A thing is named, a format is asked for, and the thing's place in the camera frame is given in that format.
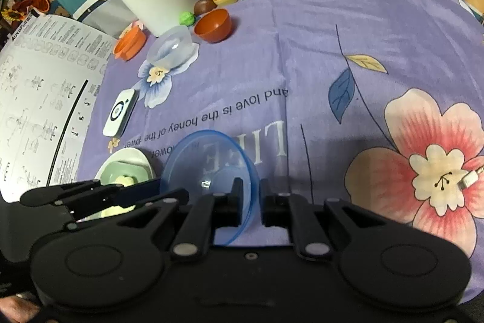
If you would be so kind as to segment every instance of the human hand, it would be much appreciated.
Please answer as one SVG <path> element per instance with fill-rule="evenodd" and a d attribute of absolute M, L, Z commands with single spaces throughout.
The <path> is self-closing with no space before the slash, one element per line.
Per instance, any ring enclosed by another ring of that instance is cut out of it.
<path fill-rule="evenodd" d="M 39 312 L 39 307 L 17 296 L 0 298 L 0 312 L 11 323 L 27 323 Z"/>

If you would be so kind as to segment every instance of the instruction sheet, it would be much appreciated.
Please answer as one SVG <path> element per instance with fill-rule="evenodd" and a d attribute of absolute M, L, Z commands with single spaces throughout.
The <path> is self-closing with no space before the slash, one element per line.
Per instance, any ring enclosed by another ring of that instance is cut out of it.
<path fill-rule="evenodd" d="M 0 191 L 76 180 L 107 58 L 116 40 L 65 17 L 30 15 L 0 53 Z"/>

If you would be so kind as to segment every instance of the green plate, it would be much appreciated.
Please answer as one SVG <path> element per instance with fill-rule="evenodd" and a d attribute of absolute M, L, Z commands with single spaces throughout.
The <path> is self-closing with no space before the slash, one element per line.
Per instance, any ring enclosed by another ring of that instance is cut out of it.
<path fill-rule="evenodd" d="M 118 176 L 130 176 L 135 183 L 143 183 L 149 180 L 148 171 L 143 166 L 128 164 L 124 162 L 111 162 L 104 169 L 100 176 L 101 185 L 116 183 Z"/>
<path fill-rule="evenodd" d="M 101 185 L 116 183 L 118 176 L 130 176 L 137 183 L 143 183 L 149 180 L 149 173 L 143 166 L 129 164 L 124 162 L 109 163 L 99 177 Z M 105 210 L 95 213 L 85 218 L 85 220 L 105 218 L 107 216 L 119 215 L 131 211 L 135 206 L 122 208 L 119 206 L 109 207 Z"/>

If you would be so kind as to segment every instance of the green toy ball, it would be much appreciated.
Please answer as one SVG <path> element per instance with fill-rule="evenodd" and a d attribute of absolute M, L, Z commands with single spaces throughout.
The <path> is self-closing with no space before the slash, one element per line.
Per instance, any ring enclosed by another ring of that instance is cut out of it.
<path fill-rule="evenodd" d="M 180 14 L 180 25 L 192 26 L 193 24 L 195 24 L 195 15 L 192 12 Z"/>

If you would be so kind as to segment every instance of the clear plastic bowl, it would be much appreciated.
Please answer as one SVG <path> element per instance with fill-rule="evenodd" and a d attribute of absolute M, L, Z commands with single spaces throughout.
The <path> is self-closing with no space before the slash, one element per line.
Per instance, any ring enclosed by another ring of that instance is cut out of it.
<path fill-rule="evenodd" d="M 215 245 L 229 245 L 245 229 L 257 201 L 259 177 L 252 161 L 229 136 L 215 130 L 200 130 L 182 139 L 166 161 L 160 193 L 184 188 L 189 204 L 209 193 L 230 193 L 235 178 L 244 182 L 242 222 L 238 228 L 220 228 Z"/>
<path fill-rule="evenodd" d="M 154 66 L 170 70 L 187 61 L 193 50 L 190 31 L 186 26 L 179 25 L 155 40 L 146 54 L 146 60 Z"/>

